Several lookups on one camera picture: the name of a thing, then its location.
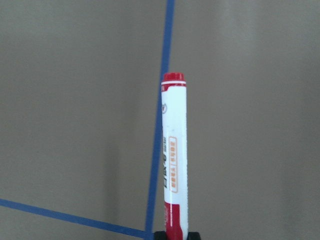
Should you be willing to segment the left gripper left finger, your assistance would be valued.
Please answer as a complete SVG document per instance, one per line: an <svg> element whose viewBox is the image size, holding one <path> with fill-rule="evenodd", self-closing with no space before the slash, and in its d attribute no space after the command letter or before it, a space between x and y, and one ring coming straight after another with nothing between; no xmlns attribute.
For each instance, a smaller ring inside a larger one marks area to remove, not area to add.
<svg viewBox="0 0 320 240"><path fill-rule="evenodd" d="M166 240L165 231L156 231L153 233L153 240Z"/></svg>

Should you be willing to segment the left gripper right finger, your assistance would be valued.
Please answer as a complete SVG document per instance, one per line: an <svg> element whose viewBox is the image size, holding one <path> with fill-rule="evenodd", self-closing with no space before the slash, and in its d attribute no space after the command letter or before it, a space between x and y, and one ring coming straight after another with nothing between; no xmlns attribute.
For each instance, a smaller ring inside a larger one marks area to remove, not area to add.
<svg viewBox="0 0 320 240"><path fill-rule="evenodd" d="M187 240L201 240L201 235L199 232L189 232Z"/></svg>

